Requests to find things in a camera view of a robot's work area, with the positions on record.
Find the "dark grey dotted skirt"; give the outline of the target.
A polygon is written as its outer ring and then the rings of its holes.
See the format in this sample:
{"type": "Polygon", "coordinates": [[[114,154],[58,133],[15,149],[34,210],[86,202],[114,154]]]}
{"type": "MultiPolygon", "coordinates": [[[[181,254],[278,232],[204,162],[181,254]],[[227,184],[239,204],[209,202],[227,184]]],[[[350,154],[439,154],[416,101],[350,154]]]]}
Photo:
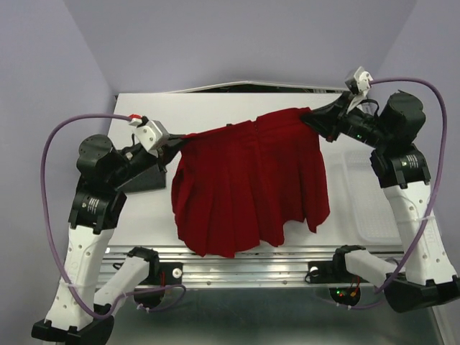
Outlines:
{"type": "Polygon", "coordinates": [[[141,193],[166,188],[166,173],[158,165],[150,167],[120,187],[124,193],[141,193]]]}

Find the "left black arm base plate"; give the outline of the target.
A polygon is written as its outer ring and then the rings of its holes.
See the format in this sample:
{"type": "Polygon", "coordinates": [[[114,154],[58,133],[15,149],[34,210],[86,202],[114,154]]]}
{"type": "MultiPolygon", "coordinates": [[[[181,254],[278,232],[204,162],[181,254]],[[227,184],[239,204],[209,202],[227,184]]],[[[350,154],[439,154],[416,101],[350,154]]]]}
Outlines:
{"type": "Polygon", "coordinates": [[[149,266],[148,276],[141,282],[142,285],[177,285],[182,283],[182,262],[156,262],[149,266]]]}

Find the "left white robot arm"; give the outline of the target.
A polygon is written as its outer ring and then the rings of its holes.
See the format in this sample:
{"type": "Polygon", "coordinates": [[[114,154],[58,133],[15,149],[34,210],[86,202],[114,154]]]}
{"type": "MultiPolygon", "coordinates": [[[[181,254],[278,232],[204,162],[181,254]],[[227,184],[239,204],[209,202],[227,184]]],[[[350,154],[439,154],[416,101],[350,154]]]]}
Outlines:
{"type": "Polygon", "coordinates": [[[174,308],[186,288],[159,254],[134,247],[101,288],[98,276],[106,248],[127,200],[122,186],[157,163],[141,144],[116,149],[105,135],[78,148],[80,178],[68,219],[68,249],[55,299],[31,335],[49,344],[106,344],[116,313],[132,298],[147,313],[174,308]]]}

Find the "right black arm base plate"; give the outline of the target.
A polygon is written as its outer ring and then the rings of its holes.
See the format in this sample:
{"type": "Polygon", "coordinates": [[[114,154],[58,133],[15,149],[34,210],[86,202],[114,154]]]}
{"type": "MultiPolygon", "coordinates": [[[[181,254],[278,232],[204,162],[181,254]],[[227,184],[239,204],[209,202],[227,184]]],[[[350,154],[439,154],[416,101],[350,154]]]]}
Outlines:
{"type": "Polygon", "coordinates": [[[308,284],[335,284],[346,282],[346,278],[335,270],[332,261],[309,261],[304,281],[308,284]]]}

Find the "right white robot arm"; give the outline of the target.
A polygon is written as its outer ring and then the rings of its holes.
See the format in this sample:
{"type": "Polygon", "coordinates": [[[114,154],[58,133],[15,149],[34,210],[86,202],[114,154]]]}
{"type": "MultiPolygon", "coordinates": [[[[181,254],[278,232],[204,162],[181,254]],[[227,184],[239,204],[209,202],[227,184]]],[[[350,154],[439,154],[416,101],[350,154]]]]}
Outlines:
{"type": "Polygon", "coordinates": [[[324,274],[339,282],[362,278],[397,313],[443,305],[459,299],[459,274],[450,263],[433,214],[435,188],[423,153],[414,140],[425,124],[422,102],[404,91],[392,94],[380,114],[360,110],[350,92],[301,116],[301,121],[334,142],[343,134],[372,148],[371,168],[387,199],[404,256],[399,265],[359,245],[343,245],[326,267],[307,274],[316,282],[324,274]]]}

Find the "red skirt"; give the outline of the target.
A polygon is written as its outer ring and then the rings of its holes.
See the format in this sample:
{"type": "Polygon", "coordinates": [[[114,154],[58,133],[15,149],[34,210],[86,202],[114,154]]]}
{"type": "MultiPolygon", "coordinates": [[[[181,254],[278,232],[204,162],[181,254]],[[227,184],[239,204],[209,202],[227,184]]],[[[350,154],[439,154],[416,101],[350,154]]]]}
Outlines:
{"type": "Polygon", "coordinates": [[[185,136],[171,199],[187,248],[232,258],[281,246],[289,221],[316,232],[330,205],[319,137],[301,120],[310,113],[283,109],[185,136]]]}

